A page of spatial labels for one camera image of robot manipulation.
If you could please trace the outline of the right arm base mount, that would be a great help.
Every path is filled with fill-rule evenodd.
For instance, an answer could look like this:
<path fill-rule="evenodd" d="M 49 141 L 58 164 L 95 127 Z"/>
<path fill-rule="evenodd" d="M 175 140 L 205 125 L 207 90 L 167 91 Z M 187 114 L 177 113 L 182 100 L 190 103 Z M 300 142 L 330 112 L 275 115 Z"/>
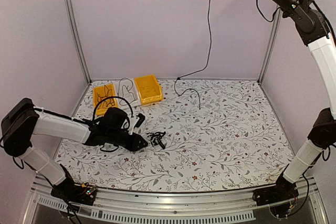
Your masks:
<path fill-rule="evenodd" d="M 283 173 L 277 178 L 274 186 L 255 189 L 252 199 L 257 206 L 264 206 L 286 201 L 284 204 L 270 207 L 271 214 L 276 218 L 285 218 L 291 214 L 297 203 L 299 192 L 296 183 L 288 182 Z"/>

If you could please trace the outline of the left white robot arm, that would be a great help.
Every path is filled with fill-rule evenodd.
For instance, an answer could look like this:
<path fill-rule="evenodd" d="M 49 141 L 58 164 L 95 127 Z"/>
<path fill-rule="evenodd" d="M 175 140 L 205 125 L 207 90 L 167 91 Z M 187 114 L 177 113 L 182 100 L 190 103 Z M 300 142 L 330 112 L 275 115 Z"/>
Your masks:
<path fill-rule="evenodd" d="M 33 135 L 45 135 L 75 141 L 85 146 L 112 144 L 130 152 L 148 146 L 147 141 L 134 129 L 140 127 L 142 114 L 127 114 L 119 108 L 108 108 L 99 118 L 74 119 L 34 106 L 23 98 L 1 120 L 1 143 L 7 155 L 19 158 L 42 174 L 67 200 L 78 195 L 78 188 L 65 168 L 54 162 L 45 152 L 33 147 Z"/>

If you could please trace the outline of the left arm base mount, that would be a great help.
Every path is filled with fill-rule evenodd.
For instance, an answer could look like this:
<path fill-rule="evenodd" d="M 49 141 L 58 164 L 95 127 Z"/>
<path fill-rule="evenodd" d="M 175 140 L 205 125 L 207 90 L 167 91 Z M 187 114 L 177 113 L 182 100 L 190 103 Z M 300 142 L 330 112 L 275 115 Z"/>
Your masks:
<path fill-rule="evenodd" d="M 89 185 L 89 183 L 75 183 L 65 167 L 63 165 L 60 166 L 65 172 L 65 180 L 59 185 L 53 185 L 51 195 L 62 199 L 64 202 L 92 206 L 97 195 L 97 187 Z"/>

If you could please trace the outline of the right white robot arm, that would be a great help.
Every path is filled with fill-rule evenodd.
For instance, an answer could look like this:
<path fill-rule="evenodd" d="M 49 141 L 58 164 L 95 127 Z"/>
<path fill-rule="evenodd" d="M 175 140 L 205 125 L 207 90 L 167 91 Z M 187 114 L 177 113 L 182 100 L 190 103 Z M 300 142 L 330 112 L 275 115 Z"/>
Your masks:
<path fill-rule="evenodd" d="M 314 0 L 272 0 L 291 18 L 303 43 L 315 59 L 327 90 L 330 106 L 316 119 L 308 139 L 285 168 L 271 190 L 276 201 L 291 194 L 299 177 L 320 157 L 323 150 L 335 143 L 335 36 L 322 11 L 312 9 Z"/>

